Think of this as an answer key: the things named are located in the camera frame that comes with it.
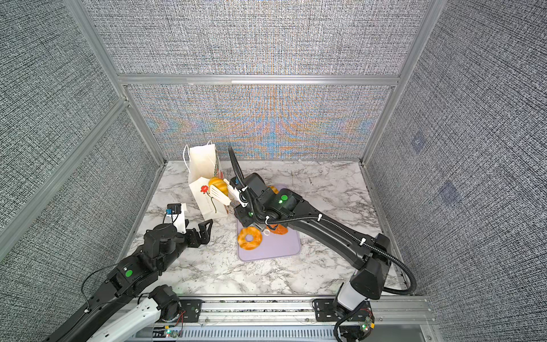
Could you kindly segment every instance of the white paper bag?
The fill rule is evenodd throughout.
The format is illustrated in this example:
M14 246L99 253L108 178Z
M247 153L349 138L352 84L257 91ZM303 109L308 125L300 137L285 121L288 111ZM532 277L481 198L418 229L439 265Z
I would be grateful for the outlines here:
M209 141L207 145L188 148L190 165L186 163L184 155L187 148L188 145L184 147L183 160L190 172L188 174L188 185L203 215L203 219L227 217L228 208L216 199L211 198L208 193L208 185L211 178L224 178L214 144Z

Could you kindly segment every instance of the white marble surface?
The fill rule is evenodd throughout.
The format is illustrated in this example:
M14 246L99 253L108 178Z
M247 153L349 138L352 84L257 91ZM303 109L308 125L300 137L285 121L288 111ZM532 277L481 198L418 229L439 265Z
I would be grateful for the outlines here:
M356 162L242 161L240 165L245 175L257 172L266 184L285 183L318 210L354 230L371 236L381 232ZM229 162L223 162L223 171L233 176ZM142 244L147 229L161 223L166 205L178 202L187 204L191 225L203 221L188 188L184 162L172 161L130 253ZM322 243L299 234L299 255L244 263L237 257L236 219L230 209L228 218L214 220L208 245L186 249L147 291L167 284L178 294L335 294L355 269ZM386 286L400 288L393 268Z

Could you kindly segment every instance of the aluminum frame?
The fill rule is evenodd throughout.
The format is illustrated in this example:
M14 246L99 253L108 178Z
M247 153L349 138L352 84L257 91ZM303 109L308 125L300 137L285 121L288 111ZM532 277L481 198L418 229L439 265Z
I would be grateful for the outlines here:
M317 322L312 306L314 299L334 299L332 295L185 295L181 299L201 299L198 323L188 326L331 326L333 322ZM436 325L429 302L423 296L385 295L371 300L376 324ZM114 321L137 305L137 300L115 313ZM344 325L356 324L345 322Z
M84 4L81 0L64 0L64 2L66 7L72 14L72 17L78 24L78 27L80 28L85 39L89 43L91 50L93 50L95 56L99 60L99 63L101 64L106 76L112 83L112 86L116 90L116 93L120 98L124 98L125 100L129 101L131 106L129 114L131 116L131 120L137 128L137 131L141 135L142 140L150 150L152 156L154 156L154 159L156 160L158 165L163 165L166 160L165 156L161 151L161 148L156 141L156 138L152 134L150 127L146 124L144 117L142 117L142 114L138 110L137 105L118 80L118 68L116 67L114 61L112 60L112 57L108 53L108 50L103 40L99 36L97 29L95 29L95 25L93 24L93 21L91 20L88 11L85 9Z
M443 342L438 324L421 324L420 328L426 342Z
M426 47L427 40L431 35L437 19L439 18L447 0L432 0L427 8L426 14L423 16L422 22L414 40L412 41L409 52L406 56L403 68L401 69L400 82L395 87L395 89L390 93L386 101L386 105L378 117L374 129L369 136L369 139L366 143L365 150L363 151L361 161L363 165L367 165L374 153L374 149L378 145L380 138L382 137L383 131L395 110L401 95L403 94L405 87L422 55L424 48Z
M34 220L45 209L128 104L125 99L117 99L109 111L93 126L61 165L58 166L53 174L36 191L34 196L23 205L15 217L0 231L0 261L8 255L9 251L29 229Z
M221 74L119 74L121 84L304 84L304 85L390 85L399 84L395 75L221 75Z
M156 189L158 188L158 185L160 184L161 177L164 175L166 166L167 165L162 165L156 170L156 175L154 176L154 182L152 183L152 186L148 190L148 194L146 194L146 198L144 199L144 202L141 205L141 209L138 212L135 222L133 222L133 226L131 227L131 231L129 232L129 235L125 239L124 246L121 249L118 259L116 260L117 263L120 262L123 258L125 258L125 255L127 254L129 250L129 247L131 247L131 244L133 243L133 239L135 238L135 234L137 233L138 227L141 225L144 215L146 214L146 210L148 209L150 202L152 202L152 197L154 197L154 193L156 192Z
M370 178L366 166L359 164L359 168L361 169L361 175L363 175L363 180L365 181L366 188L369 191L370 200L372 201L374 209L376 211L376 217L378 219L378 223L380 224L380 228L382 229L384 235L386 235L391 241L391 248L393 251L392 254L397 257L397 259L402 261L403 259L401 257L401 250L399 249L399 246L397 246L397 241L393 236L393 231L391 230L391 226L389 225L386 213L383 210L382 203L380 201L380 198L378 197L378 191L376 190L376 187L374 186Z

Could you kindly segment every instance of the fabric wall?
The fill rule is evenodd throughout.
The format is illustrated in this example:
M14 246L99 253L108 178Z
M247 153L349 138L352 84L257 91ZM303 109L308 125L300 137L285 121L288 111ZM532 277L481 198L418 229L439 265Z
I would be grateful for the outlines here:
M399 74L427 0L83 1L121 73Z
M398 75L428 0L83 0L120 73ZM168 159L359 158L389 87L131 85Z
M168 159L212 140L221 158L359 158L390 87L131 85Z
M0 2L0 230L117 95L62 0Z
M41 341L84 304L82 282L116 262L157 169L120 114L0 263L0 341ZM87 296L108 272L87 281ZM21 320L32 328L11 334Z
M62 0L1 2L0 22L1 230L118 96ZM0 341L41 341L83 304L157 169L120 114L0 262Z
M547 340L545 18L450 0L368 165L446 341Z

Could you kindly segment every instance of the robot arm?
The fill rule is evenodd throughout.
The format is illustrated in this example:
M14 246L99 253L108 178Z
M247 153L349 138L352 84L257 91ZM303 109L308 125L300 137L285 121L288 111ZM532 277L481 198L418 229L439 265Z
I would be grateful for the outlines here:
M172 223L162 223L147 231L144 244L120 261L87 303L44 341L87 341L114 313L155 282L187 247L197 248L209 243L212 224L212 220L202 222L198 225L199 232L189 229L185 234L178 233ZM142 315L139 315L139 321L134 324L142 321L140 323L147 325L148 320L155 322L159 318L169 322L178 317L179 299L171 287L159 286L148 298L143 302L148 304L145 317L141 319Z
M382 291L394 294L414 292L415 278L405 264L388 252L390 241L386 236L378 234L372 237L352 230L319 212L302 196L289 189L282 189L275 194L256 173L244 178L231 148L229 153L236 173L230 185L240 191L240 201L245 205L238 205L235 215L244 227L256 223L288 225L332 248L357 269L337 295L337 311L340 314L354 310L364 300L379 299ZM400 266L409 277L411 285L408 289L384 288L392 262Z

